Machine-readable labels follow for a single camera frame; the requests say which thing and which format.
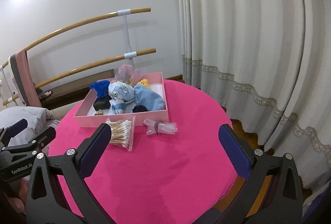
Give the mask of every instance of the wall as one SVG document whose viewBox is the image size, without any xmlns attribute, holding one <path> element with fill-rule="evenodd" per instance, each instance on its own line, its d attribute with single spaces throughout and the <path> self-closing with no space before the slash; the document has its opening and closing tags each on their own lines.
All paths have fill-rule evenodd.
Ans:
<svg viewBox="0 0 331 224">
<path fill-rule="evenodd" d="M 0 0 L 0 63 L 42 36 L 93 16 L 127 8 L 151 7 L 152 12 L 129 15 L 133 50 L 156 48 L 135 58 L 143 72 L 181 74 L 178 0 Z M 54 37 L 28 51 L 35 83 L 107 57 L 125 53 L 122 17 L 92 23 Z M 119 67 L 108 64 L 54 82 L 44 89 Z M 7 77 L 8 68 L 4 69 Z"/>
</svg>

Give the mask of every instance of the pink tablecloth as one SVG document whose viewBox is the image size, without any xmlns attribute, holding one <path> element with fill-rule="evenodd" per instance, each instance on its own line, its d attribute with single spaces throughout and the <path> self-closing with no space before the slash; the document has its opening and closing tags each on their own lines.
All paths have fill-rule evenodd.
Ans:
<svg viewBox="0 0 331 224">
<path fill-rule="evenodd" d="M 218 141 L 220 125 L 231 121 L 204 92 L 164 81 L 169 120 L 178 133 L 147 136 L 135 128 L 133 151 L 109 145 L 85 181 L 118 224 L 191 224 L 226 195 L 236 172 Z M 50 156 L 62 155 L 95 131 L 80 128 L 75 106 L 60 122 Z M 73 212 L 79 210 L 60 178 Z"/>
</svg>

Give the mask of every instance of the white curtain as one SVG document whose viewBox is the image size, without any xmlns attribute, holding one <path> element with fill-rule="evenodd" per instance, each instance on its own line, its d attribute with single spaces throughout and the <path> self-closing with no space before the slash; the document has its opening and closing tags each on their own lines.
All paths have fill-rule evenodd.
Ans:
<svg viewBox="0 0 331 224">
<path fill-rule="evenodd" d="M 331 0 L 179 0 L 183 77 L 264 150 L 291 153 L 304 187 L 331 167 Z"/>
</svg>

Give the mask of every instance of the silver screw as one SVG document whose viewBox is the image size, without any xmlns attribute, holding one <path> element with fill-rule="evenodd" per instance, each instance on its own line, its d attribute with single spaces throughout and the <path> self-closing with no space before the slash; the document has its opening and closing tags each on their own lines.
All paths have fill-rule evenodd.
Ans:
<svg viewBox="0 0 331 224">
<path fill-rule="evenodd" d="M 287 159 L 293 159 L 293 156 L 292 156 L 291 154 L 289 154 L 289 153 L 286 153 L 286 154 L 285 154 L 285 157 L 286 157 Z"/>
<path fill-rule="evenodd" d="M 37 159 L 42 159 L 44 157 L 44 153 L 39 153 L 38 155 L 37 155 Z"/>
<path fill-rule="evenodd" d="M 263 155 L 263 151 L 261 149 L 255 149 L 254 153 L 258 156 L 262 156 Z"/>
<path fill-rule="evenodd" d="M 74 149 L 68 149 L 67 150 L 67 155 L 68 156 L 71 156 L 71 155 L 74 155 L 75 154 L 75 150 Z"/>
</svg>

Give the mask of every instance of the pink box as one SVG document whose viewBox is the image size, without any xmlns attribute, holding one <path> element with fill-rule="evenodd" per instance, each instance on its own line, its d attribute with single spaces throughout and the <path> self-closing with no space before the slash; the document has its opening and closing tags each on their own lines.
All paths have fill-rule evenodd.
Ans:
<svg viewBox="0 0 331 224">
<path fill-rule="evenodd" d="M 82 105 L 77 110 L 77 112 L 74 116 L 74 118 L 77 120 L 79 126 L 97 128 L 100 126 L 101 123 L 105 123 L 108 118 L 111 121 L 117 121 L 117 120 L 121 120 L 121 119 L 132 119 L 133 116 L 136 117 L 135 126 L 143 125 L 143 121 L 146 118 L 152 119 L 152 120 L 160 120 L 163 122 L 169 122 L 168 106 L 167 106 L 167 100 L 166 100 L 166 93 L 164 91 L 162 73 L 145 74 L 144 78 L 147 79 L 149 85 L 161 84 L 163 100 L 165 103 L 165 110 L 140 112 L 140 113 L 127 113 L 127 114 L 120 114 L 120 115 L 88 116 L 87 114 L 90 111 L 91 106 L 94 104 L 95 100 L 97 99 L 97 92 L 94 89 L 92 89 L 86 95 Z"/>
</svg>

